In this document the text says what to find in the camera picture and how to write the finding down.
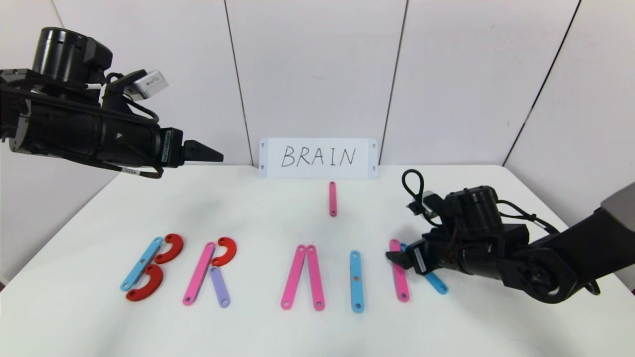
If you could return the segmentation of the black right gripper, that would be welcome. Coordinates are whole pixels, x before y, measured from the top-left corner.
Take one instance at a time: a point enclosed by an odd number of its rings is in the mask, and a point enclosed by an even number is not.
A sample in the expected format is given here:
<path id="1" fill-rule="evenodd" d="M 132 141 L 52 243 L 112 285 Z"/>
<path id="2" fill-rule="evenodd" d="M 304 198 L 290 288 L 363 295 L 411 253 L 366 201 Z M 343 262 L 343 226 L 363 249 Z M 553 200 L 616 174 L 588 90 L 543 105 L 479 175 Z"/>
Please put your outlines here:
<path id="1" fill-rule="evenodd" d="M 449 241 L 422 238 L 410 244 L 406 251 L 389 251 L 385 255 L 390 262 L 402 269 L 415 269 L 417 274 L 426 275 L 435 270 L 447 269 L 466 274 L 457 255 L 447 251 Z"/>

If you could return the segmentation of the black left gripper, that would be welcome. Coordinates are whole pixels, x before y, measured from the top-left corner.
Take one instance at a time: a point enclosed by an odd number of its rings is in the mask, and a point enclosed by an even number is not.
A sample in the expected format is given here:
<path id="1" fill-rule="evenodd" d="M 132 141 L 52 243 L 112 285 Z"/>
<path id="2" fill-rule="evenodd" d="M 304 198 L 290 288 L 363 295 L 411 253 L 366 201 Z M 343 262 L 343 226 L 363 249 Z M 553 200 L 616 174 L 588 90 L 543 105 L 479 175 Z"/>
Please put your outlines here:
<path id="1" fill-rule="evenodd" d="M 222 163 L 224 154 L 195 141 L 184 141 L 183 132 L 161 128 L 149 119 L 101 118 L 99 161 L 104 168 L 176 168 L 187 162 Z"/>

